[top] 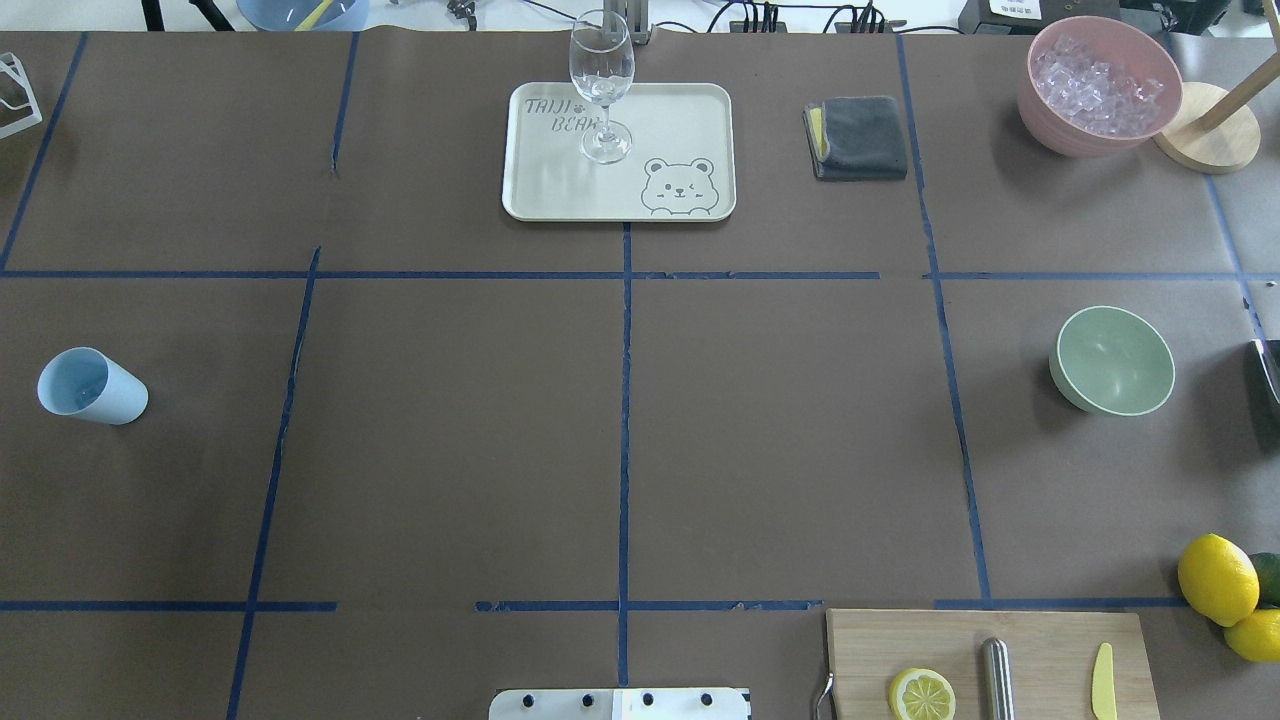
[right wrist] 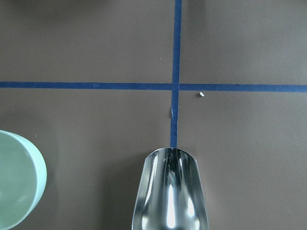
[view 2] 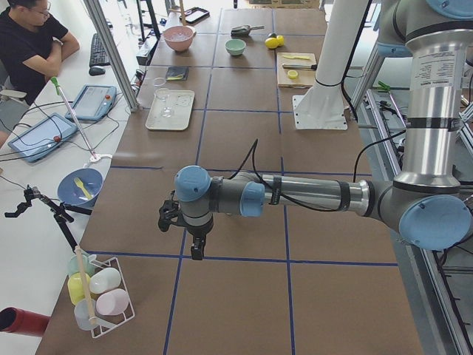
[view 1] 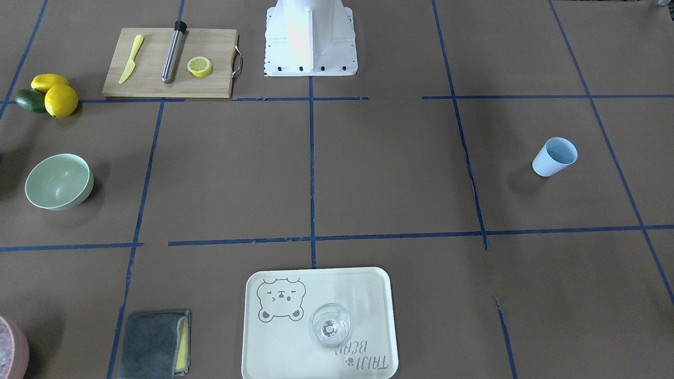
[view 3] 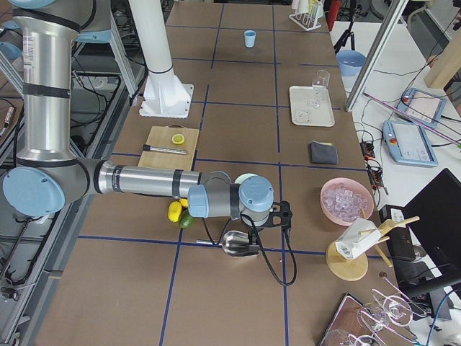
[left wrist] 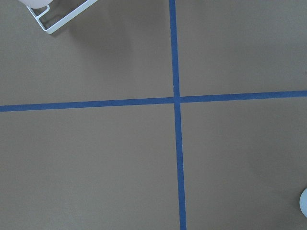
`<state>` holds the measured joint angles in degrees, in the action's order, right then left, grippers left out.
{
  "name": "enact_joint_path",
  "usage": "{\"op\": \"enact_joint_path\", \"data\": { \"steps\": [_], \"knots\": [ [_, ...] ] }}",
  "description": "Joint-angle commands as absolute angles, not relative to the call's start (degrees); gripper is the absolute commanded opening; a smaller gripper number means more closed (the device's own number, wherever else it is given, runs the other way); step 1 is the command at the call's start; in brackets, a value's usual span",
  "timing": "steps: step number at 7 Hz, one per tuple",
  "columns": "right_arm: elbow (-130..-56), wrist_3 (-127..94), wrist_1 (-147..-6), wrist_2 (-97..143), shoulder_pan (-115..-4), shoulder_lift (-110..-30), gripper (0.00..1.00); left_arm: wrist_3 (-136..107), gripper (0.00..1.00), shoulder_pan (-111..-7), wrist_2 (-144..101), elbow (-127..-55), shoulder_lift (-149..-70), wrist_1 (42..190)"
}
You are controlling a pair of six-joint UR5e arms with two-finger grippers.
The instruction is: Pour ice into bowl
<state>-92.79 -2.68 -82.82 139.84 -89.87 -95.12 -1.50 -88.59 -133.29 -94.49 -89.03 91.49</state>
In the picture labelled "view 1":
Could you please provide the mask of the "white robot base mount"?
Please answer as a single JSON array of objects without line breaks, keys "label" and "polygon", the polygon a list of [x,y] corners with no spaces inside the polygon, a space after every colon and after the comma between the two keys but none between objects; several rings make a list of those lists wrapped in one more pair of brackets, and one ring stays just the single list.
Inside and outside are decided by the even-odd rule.
[{"label": "white robot base mount", "polygon": [[263,74],[355,75],[354,17],[342,1],[277,1],[266,11]]}]

